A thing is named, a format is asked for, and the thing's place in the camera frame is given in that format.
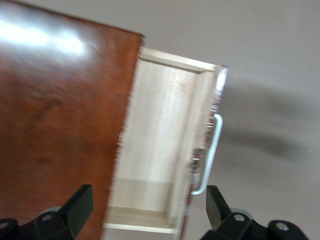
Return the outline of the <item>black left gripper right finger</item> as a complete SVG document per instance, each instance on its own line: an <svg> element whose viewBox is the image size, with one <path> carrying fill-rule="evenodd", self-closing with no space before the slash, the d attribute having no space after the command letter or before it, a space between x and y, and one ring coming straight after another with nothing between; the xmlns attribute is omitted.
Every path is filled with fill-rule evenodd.
<svg viewBox="0 0 320 240"><path fill-rule="evenodd" d="M206 188L206 213L211 229L203 240L307 240L306 234L295 224L272 220L268 226L258 224L248 214L232 211L215 185Z"/></svg>

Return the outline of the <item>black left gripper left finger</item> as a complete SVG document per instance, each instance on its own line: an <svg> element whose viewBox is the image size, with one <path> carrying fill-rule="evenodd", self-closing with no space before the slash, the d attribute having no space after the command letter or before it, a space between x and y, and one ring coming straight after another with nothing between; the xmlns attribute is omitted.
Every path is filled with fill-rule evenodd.
<svg viewBox="0 0 320 240"><path fill-rule="evenodd" d="M93 212L93 186L82 185L58 211L47 211L19 225L14 218L0 220L2 240L75 240Z"/></svg>

